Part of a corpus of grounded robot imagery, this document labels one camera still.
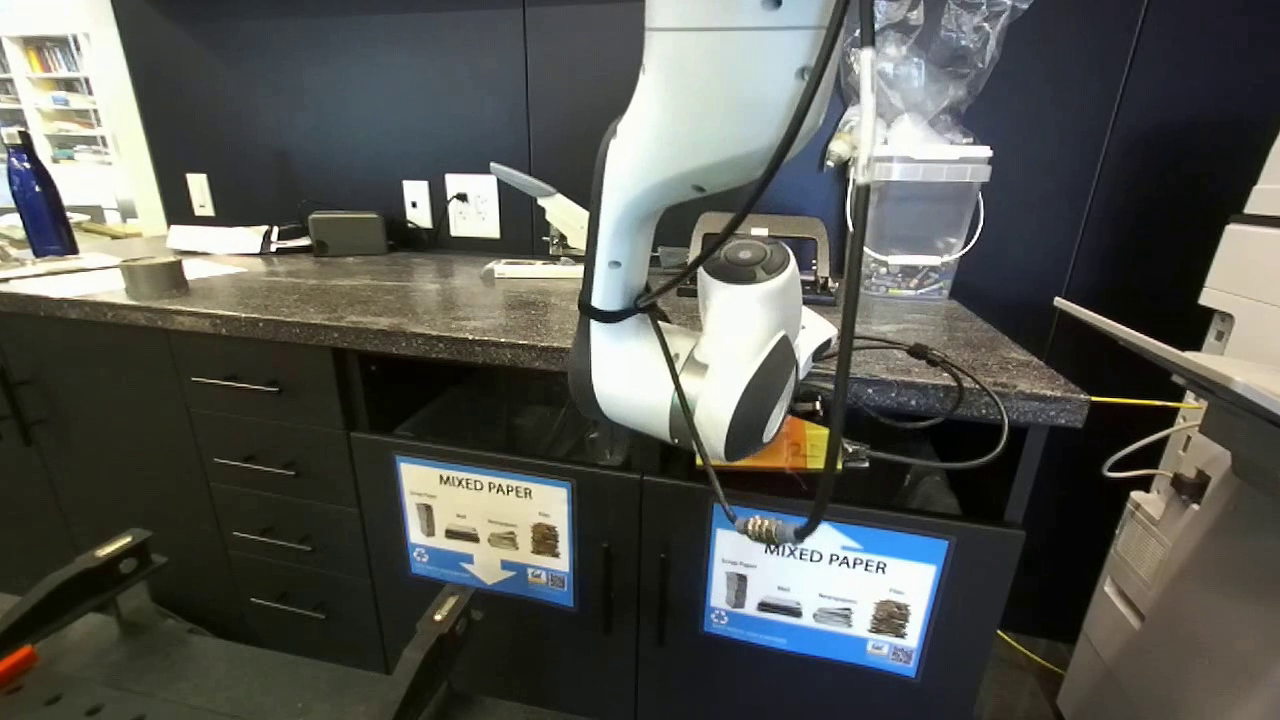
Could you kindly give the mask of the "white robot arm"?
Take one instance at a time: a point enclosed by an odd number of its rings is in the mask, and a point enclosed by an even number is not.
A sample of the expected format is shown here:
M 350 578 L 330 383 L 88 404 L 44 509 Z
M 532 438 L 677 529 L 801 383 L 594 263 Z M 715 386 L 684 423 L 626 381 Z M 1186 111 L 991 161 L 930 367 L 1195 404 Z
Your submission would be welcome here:
M 710 461 L 759 451 L 832 335 L 790 243 L 743 233 L 819 129 L 850 0 L 644 0 L 602 141 L 578 386 L 609 423 Z

